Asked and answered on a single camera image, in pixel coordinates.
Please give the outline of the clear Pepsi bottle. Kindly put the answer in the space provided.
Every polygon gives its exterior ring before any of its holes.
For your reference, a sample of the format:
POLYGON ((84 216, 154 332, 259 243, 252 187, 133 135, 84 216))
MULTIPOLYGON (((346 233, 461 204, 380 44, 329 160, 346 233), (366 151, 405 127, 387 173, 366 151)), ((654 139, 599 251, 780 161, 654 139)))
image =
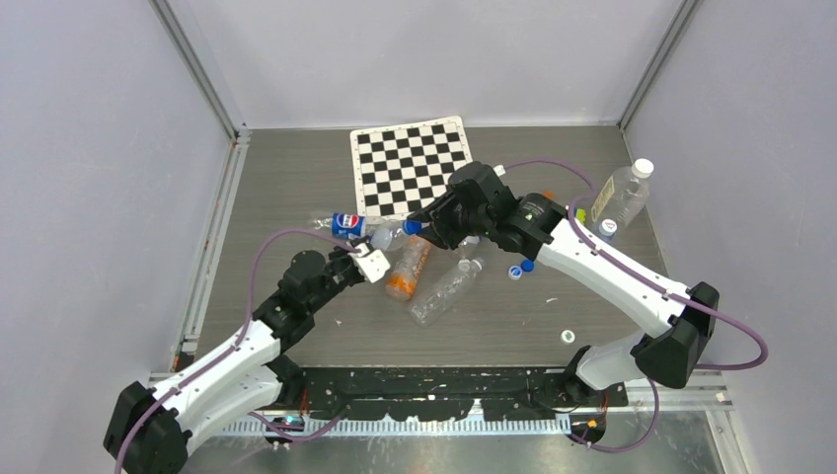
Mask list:
POLYGON ((394 252, 402 249, 409 240, 404 221, 386 221, 374 229, 369 243, 376 250, 394 252))

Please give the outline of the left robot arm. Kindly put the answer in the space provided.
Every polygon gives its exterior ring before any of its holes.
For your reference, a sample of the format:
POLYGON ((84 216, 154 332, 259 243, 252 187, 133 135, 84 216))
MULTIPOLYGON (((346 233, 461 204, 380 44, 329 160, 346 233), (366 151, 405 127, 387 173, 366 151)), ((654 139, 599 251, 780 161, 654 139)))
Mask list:
POLYGON ((103 447, 118 473, 178 473, 208 439, 251 411, 294 407, 302 371, 286 351, 310 332, 314 315, 366 277, 366 245, 294 256, 276 291, 246 325, 187 368, 152 387, 134 381, 118 395, 103 447))

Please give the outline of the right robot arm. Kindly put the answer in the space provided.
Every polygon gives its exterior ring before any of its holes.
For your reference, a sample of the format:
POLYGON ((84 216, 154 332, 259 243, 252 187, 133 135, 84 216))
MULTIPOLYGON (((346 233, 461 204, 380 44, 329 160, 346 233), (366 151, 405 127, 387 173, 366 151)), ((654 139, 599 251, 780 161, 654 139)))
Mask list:
POLYGON ((580 349, 565 371, 564 392, 588 405, 614 384, 648 378, 672 389, 686 386, 715 322, 698 304, 715 309, 719 293, 694 288, 644 267, 581 229, 569 212, 537 193, 517 197, 495 168, 473 162, 455 171, 443 195, 410 213, 420 235, 451 250, 481 236, 508 253, 574 278, 627 314, 635 335, 580 349))

